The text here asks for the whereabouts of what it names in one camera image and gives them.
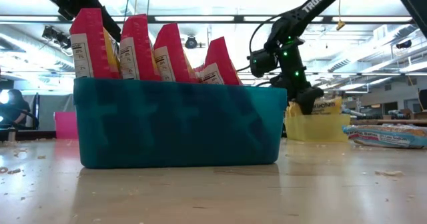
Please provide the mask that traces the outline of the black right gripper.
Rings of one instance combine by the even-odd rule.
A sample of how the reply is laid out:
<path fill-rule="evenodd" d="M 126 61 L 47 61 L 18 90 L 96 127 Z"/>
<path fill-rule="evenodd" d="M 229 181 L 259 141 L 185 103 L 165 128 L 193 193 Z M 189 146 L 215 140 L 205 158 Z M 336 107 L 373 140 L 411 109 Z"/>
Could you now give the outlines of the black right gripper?
<path fill-rule="evenodd" d="M 293 39 L 285 42 L 280 48 L 275 49 L 274 57 L 280 66 L 279 75 L 272 77 L 270 83 L 273 87 L 287 90 L 288 99 L 296 99 L 303 115 L 311 115 L 314 102 L 324 96 L 324 90 L 311 85 L 306 79 L 299 45 L 304 43 L 301 39 Z"/>

